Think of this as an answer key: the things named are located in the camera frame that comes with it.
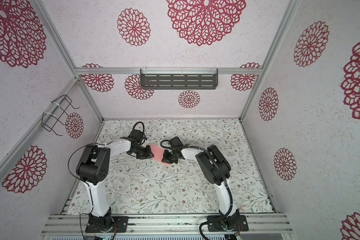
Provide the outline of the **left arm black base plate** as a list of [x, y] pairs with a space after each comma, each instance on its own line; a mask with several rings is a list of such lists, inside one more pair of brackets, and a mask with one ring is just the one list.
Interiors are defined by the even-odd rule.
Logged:
[[85, 233], [125, 233], [128, 226], [128, 217], [96, 217], [88, 220]]

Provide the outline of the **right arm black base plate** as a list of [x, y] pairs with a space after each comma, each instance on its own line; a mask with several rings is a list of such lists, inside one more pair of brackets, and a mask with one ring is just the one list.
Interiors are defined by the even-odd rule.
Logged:
[[245, 216], [239, 216], [237, 220], [221, 220], [208, 224], [209, 232], [247, 232], [249, 225]]

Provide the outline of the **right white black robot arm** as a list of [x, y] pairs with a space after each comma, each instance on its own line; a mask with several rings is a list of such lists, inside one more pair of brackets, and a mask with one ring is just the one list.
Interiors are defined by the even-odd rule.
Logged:
[[217, 146], [211, 145], [205, 149], [192, 145], [167, 147], [160, 144], [160, 147], [165, 150], [165, 160], [168, 160], [169, 154], [172, 154], [176, 160], [196, 161], [207, 181], [215, 188], [220, 207], [220, 220], [228, 223], [238, 221], [240, 212], [234, 203], [230, 187], [230, 171], [232, 168]]

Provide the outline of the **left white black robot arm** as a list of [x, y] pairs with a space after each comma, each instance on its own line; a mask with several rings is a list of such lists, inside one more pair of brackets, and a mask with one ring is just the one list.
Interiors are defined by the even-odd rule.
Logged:
[[110, 212], [104, 180], [109, 173], [111, 158], [124, 153], [140, 160], [154, 157], [151, 146], [143, 146], [127, 138], [121, 138], [107, 145], [92, 143], [84, 146], [76, 174], [84, 182], [89, 193], [92, 204], [91, 215], [94, 217], [104, 218]]

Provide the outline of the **pink square paper sheet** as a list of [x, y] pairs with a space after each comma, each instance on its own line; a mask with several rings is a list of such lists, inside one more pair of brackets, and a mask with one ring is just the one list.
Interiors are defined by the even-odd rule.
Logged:
[[165, 150], [156, 146], [155, 144], [151, 144], [150, 147], [151, 147], [152, 154], [154, 155], [153, 159], [156, 160], [157, 162], [169, 167], [170, 164], [163, 162]]

